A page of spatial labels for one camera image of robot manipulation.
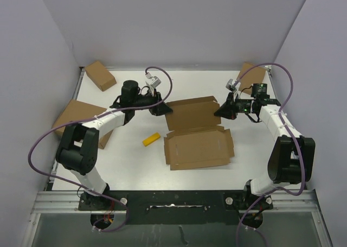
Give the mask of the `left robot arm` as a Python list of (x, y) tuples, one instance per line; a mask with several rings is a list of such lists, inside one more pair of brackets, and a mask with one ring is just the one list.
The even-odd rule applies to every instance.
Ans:
[(65, 127), (56, 160), (76, 176), (80, 186), (91, 195), (92, 205), (99, 210), (110, 204), (110, 195), (106, 193), (108, 184), (95, 167), (99, 139), (126, 125), (137, 110), (148, 109), (154, 116), (172, 113), (172, 108), (163, 102), (157, 91), (160, 83), (157, 77), (150, 77), (146, 81), (147, 92), (142, 94), (136, 81), (127, 80), (121, 87), (121, 94), (105, 112), (86, 123), (74, 123)]

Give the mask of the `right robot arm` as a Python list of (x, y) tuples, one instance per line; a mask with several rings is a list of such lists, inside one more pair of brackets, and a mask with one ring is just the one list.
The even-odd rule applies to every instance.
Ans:
[(316, 144), (314, 139), (303, 136), (288, 120), (281, 110), (277, 99), (267, 93), (267, 84), (257, 83), (250, 86), (251, 98), (240, 97), (240, 85), (233, 79), (227, 82), (230, 91), (226, 101), (214, 115), (235, 120), (238, 114), (255, 114), (257, 119), (268, 128), (275, 144), (269, 157), (267, 170), (258, 178), (246, 182), (241, 202), (247, 208), (259, 204), (261, 195), (276, 189), (286, 189), (289, 185), (299, 184), (301, 188), (311, 180)]

